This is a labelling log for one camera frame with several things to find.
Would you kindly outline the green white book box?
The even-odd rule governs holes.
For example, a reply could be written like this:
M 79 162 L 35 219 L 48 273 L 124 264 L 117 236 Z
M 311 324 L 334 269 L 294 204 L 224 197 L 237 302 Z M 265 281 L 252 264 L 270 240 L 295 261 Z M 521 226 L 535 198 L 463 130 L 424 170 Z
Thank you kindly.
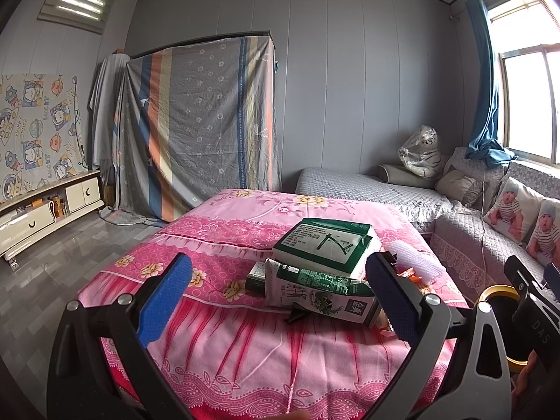
M 362 280 L 366 260 L 381 247 L 369 224 L 304 218 L 274 244 L 272 258 L 288 266 Z

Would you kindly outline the white TV cabinet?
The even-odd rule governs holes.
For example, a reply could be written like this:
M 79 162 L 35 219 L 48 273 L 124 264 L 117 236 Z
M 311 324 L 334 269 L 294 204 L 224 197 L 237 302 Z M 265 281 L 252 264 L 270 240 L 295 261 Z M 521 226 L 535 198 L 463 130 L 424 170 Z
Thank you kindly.
M 57 230 L 104 207 L 100 173 L 64 178 L 1 204 L 1 259 L 19 269 L 17 256 Z

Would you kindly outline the pink floral tablecloth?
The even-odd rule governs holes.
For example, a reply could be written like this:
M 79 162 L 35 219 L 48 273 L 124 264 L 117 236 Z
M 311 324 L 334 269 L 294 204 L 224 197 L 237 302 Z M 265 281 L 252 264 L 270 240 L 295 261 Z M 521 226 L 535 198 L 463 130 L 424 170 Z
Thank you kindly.
M 367 223 L 375 242 L 429 246 L 397 209 L 378 203 L 271 191 L 227 190 L 103 269 L 79 293 L 109 305 L 163 272 L 177 253 L 191 282 L 149 352 L 199 419 L 261 419 L 304 410 L 313 419 L 357 419 L 404 361 L 392 332 L 312 316 L 293 324 L 249 292 L 252 267 L 306 217 Z

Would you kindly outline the blue curtain left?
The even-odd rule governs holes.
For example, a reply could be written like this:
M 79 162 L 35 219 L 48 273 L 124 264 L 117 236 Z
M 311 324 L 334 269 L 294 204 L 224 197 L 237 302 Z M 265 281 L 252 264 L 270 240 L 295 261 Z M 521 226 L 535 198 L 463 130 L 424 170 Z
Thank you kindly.
M 490 19 L 483 0 L 465 3 L 471 20 L 479 61 L 476 109 L 465 157 L 483 161 L 488 169 L 509 164 L 516 155 L 498 141 L 499 85 L 492 48 Z

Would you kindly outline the striped grey sheet cover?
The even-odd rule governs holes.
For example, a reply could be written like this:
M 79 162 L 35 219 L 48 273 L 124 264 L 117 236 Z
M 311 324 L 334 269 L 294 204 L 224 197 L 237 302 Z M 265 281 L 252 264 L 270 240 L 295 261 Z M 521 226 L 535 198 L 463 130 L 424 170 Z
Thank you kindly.
M 172 222 L 226 189 L 279 190 L 275 71 L 267 32 L 129 61 L 113 135 L 116 209 Z

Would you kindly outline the baby print pillow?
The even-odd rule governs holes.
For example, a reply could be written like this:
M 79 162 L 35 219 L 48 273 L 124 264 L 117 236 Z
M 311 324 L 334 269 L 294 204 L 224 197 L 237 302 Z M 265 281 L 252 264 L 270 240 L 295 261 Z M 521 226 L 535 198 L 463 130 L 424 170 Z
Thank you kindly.
M 545 199 L 541 204 L 529 239 L 527 252 L 543 266 L 550 263 L 559 266 L 559 215 L 559 201 L 557 199 Z
M 517 244 L 522 244 L 536 223 L 544 196 L 509 177 L 483 220 Z

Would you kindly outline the grey cushion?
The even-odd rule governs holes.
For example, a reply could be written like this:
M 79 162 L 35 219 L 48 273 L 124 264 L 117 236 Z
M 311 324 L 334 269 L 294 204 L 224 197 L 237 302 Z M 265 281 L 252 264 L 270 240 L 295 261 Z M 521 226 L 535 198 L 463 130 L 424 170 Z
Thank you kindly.
M 436 183 L 436 191 L 450 200 L 470 207 L 482 194 L 483 184 L 459 170 L 450 170 Z

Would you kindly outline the window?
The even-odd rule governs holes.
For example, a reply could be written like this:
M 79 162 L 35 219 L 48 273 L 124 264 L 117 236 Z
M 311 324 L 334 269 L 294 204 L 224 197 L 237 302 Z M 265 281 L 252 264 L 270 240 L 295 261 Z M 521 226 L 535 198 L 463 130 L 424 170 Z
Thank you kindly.
M 540 0 L 489 10 L 503 105 L 499 136 L 521 158 L 559 164 L 559 25 Z

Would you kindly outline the left baby print pillow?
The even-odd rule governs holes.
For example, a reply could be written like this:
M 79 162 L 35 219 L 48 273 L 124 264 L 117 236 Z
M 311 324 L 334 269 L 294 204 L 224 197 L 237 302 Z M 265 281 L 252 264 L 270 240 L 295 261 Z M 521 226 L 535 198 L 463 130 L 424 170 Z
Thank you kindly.
M 522 244 L 536 223 L 544 196 L 509 177 L 483 220 L 517 244 Z

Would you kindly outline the grey quilted corner sofa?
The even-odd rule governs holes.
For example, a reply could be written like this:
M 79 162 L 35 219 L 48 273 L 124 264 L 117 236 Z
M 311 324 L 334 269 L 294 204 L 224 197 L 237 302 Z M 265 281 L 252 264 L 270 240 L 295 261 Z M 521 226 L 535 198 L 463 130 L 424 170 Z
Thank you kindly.
M 447 160 L 441 176 L 459 170 L 479 180 L 482 194 L 470 207 L 448 199 L 432 189 L 398 186 L 380 181 L 377 175 L 358 175 L 324 168 L 305 168 L 295 191 L 299 194 L 345 198 L 393 205 L 428 241 L 431 249 L 450 273 L 465 298 L 475 300 L 491 285 L 505 285 L 504 264 L 512 256 L 523 262 L 536 280 L 543 280 L 544 268 L 527 252 L 534 226 L 522 244 L 517 244 L 487 224 L 483 217 L 495 203 L 509 177 L 559 201 L 559 177 L 533 168 L 521 160 L 494 169 L 483 161 L 465 157 L 457 147 Z

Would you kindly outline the grey bolster pillow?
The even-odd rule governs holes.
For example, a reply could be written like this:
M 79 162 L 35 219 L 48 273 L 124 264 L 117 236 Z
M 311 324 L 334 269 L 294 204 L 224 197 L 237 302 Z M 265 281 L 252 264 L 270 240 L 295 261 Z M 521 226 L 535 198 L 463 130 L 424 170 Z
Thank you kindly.
M 377 177 L 384 183 L 398 186 L 432 189 L 436 183 L 433 178 L 423 178 L 408 171 L 404 166 L 380 164 Z

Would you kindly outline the right baby print pillow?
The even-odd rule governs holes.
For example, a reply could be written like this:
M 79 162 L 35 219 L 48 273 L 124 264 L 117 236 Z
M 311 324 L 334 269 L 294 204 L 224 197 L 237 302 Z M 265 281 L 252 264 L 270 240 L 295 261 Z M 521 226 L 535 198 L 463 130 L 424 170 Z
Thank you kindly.
M 550 263 L 559 266 L 559 215 L 559 201 L 557 199 L 545 199 L 541 204 L 529 239 L 527 252 L 543 266 Z

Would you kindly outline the green white milk carton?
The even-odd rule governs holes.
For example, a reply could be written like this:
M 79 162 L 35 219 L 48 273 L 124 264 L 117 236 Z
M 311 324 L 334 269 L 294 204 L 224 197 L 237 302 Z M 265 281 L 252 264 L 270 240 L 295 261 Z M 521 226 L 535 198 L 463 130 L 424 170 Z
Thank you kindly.
M 332 319 L 364 324 L 377 321 L 380 304 L 367 281 L 265 260 L 265 305 L 299 307 Z

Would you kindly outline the cartoon print wall cloth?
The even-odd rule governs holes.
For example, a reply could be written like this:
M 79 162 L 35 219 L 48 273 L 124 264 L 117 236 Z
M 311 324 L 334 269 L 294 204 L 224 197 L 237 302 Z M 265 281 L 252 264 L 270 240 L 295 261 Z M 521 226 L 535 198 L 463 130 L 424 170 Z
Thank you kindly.
M 1 77 L 1 201 L 88 171 L 78 78 Z

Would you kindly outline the yellow rimmed trash bin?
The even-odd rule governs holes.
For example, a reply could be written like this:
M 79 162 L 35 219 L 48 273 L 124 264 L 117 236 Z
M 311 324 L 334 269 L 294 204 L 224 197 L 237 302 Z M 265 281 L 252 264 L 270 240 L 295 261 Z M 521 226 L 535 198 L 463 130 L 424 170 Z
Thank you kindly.
M 510 285 L 491 285 L 480 294 L 477 301 L 485 301 L 492 306 L 504 342 L 510 373 L 520 373 L 528 363 L 532 346 L 521 328 L 512 320 L 519 305 L 519 294 Z

